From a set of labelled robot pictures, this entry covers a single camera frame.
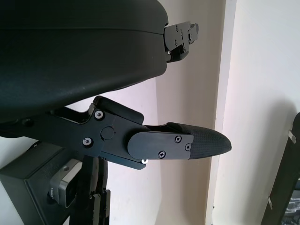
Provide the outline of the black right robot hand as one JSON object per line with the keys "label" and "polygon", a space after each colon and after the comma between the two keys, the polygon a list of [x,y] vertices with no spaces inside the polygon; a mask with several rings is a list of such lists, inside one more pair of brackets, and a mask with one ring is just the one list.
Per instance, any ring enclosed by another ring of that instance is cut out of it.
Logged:
{"label": "black right robot hand", "polygon": [[100,157],[84,156],[79,171],[71,225],[108,225],[111,192],[106,188],[108,163]]}

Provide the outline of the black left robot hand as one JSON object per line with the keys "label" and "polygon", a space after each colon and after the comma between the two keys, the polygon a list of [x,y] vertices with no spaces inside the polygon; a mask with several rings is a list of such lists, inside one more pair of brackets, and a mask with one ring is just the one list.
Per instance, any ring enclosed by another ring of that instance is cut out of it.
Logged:
{"label": "black left robot hand", "polygon": [[169,25],[156,0],[1,1],[0,135],[138,170],[148,159],[229,152],[215,130],[146,126],[141,113],[102,96],[162,75],[198,33],[196,23]]}

